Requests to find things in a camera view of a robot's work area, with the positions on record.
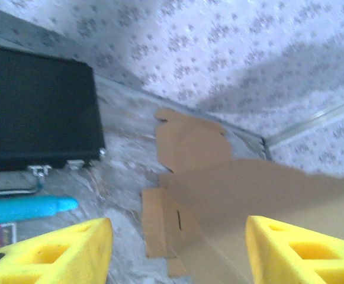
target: yellow foam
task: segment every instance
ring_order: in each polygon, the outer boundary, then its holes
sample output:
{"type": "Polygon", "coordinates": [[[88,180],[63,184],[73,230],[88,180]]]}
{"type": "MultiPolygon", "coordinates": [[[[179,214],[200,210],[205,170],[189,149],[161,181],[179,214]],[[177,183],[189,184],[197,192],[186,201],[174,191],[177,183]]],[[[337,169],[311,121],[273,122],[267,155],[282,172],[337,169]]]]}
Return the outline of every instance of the yellow foam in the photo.
{"type": "Polygon", "coordinates": [[[246,243],[255,284],[344,284],[344,240],[250,216],[246,243]]]}
{"type": "Polygon", "coordinates": [[[104,284],[112,227],[98,218],[0,248],[0,284],[104,284]]]}

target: black case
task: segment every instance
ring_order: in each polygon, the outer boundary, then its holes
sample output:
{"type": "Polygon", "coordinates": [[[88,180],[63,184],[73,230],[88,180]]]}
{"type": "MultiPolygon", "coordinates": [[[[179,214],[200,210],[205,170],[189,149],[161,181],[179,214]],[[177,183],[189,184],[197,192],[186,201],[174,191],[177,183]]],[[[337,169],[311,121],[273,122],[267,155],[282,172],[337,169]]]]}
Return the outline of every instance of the black case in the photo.
{"type": "Polygon", "coordinates": [[[0,47],[0,171],[88,165],[104,148],[87,64],[0,47]]]}

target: blue tube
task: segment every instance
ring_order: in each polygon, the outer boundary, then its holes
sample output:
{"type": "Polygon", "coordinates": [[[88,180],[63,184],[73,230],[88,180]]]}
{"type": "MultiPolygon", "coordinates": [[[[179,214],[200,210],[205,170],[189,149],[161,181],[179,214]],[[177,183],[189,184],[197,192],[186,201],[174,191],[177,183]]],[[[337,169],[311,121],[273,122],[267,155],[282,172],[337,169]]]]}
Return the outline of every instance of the blue tube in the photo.
{"type": "Polygon", "coordinates": [[[0,224],[54,216],[73,210],[78,201],[72,197],[35,196],[0,199],[0,224]]]}

